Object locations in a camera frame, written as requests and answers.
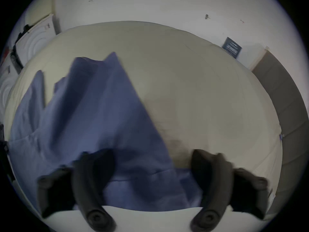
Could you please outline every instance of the white washing machine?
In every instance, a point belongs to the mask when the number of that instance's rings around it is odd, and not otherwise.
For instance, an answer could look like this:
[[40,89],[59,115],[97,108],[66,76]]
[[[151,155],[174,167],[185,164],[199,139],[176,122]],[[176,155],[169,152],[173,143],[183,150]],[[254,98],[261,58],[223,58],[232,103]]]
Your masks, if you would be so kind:
[[16,42],[16,53],[23,67],[56,36],[52,17],[50,14],[43,18]]
[[7,97],[18,77],[18,73],[10,58],[10,52],[0,67],[0,122],[4,123],[4,112]]

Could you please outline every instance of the blue bedsheet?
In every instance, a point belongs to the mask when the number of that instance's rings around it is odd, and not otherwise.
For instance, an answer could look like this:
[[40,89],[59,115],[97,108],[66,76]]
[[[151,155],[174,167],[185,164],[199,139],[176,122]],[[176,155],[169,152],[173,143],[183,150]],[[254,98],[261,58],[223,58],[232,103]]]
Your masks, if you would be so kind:
[[35,208],[38,177],[104,148],[114,149],[117,161],[103,191],[107,205],[170,211],[201,200],[190,170],[174,168],[115,53],[104,61],[76,58],[46,107],[38,71],[16,111],[9,146],[18,183]]

